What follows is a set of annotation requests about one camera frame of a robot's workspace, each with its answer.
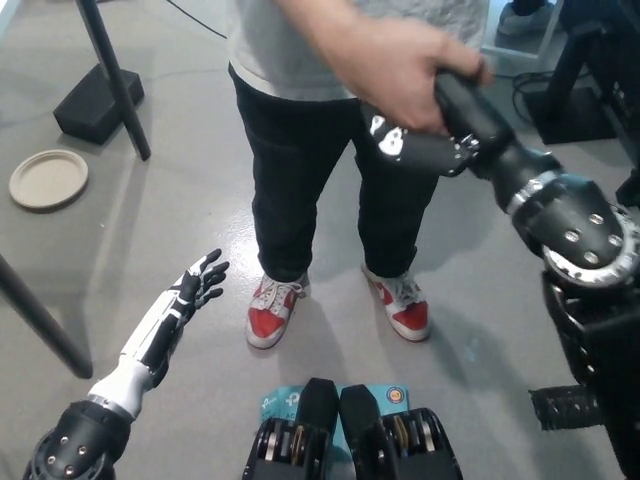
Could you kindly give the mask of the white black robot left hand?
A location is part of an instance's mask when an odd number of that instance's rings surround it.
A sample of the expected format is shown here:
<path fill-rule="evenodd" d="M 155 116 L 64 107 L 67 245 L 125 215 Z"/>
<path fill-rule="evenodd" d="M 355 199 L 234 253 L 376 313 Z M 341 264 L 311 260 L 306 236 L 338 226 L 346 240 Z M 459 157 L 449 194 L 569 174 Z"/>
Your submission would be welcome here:
<path fill-rule="evenodd" d="M 165 368 L 184 327 L 197 310 L 220 297 L 228 261 L 215 249 L 192 264 L 163 291 L 131 334 L 120 356 L 144 365 L 152 375 Z"/>

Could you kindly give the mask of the person's right hand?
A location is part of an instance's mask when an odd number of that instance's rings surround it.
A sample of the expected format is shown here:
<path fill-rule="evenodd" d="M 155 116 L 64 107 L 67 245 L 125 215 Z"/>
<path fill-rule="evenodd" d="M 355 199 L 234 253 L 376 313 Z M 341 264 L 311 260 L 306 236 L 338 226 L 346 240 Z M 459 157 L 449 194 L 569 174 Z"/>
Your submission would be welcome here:
<path fill-rule="evenodd" d="M 440 69 L 480 84 L 492 79 L 478 51 L 412 19 L 359 17 L 331 36 L 322 52 L 352 93 L 410 130 L 445 131 L 434 94 Z"/>

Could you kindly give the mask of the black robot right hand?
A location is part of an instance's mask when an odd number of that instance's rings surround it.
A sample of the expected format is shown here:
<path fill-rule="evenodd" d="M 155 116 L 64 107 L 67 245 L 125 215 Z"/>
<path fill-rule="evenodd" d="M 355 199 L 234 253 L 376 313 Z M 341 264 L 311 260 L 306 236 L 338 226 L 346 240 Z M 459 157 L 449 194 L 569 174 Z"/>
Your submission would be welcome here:
<path fill-rule="evenodd" d="M 455 177 L 464 170 L 488 180 L 500 155 L 515 139 L 501 114 L 470 79 L 441 70 L 434 82 L 448 136 L 439 139 L 401 128 L 375 107 L 361 106 L 373 144 L 381 158 L 411 170 Z"/>

